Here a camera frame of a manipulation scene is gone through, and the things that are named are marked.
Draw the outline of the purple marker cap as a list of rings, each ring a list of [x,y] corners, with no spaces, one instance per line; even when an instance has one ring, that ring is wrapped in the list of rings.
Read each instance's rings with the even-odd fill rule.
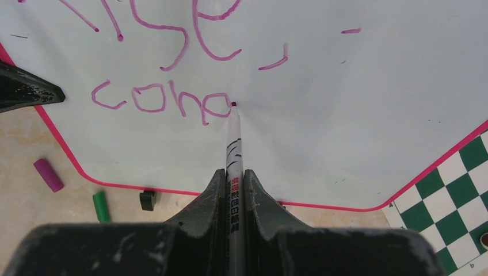
[[[47,186],[55,193],[64,188],[64,184],[46,159],[39,159],[33,163],[35,169]]]

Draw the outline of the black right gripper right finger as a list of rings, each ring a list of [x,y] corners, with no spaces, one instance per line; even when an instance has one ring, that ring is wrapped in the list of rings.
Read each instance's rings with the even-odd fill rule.
[[[314,228],[244,175],[248,275],[444,275],[419,233],[390,228]]]

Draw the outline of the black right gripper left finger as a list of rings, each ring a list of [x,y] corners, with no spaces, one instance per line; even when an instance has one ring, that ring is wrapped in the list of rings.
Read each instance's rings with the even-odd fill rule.
[[[5,275],[224,275],[223,191],[207,188],[164,222],[44,224],[15,250]]]

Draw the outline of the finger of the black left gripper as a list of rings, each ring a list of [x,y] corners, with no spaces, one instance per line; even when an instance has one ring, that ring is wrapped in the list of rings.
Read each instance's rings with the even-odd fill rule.
[[[23,69],[1,62],[1,112],[66,99],[63,90]]]

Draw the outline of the pink framed whiteboard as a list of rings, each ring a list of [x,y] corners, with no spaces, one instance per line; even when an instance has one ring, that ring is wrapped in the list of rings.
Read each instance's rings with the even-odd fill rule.
[[[365,210],[487,127],[486,1],[2,1],[1,46],[101,185],[202,191],[236,102],[268,193]]]

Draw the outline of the purple cap whiteboard marker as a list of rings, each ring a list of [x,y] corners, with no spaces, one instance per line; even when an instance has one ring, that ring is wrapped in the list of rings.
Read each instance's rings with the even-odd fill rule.
[[[241,122],[231,103],[226,147],[226,274],[246,274]]]

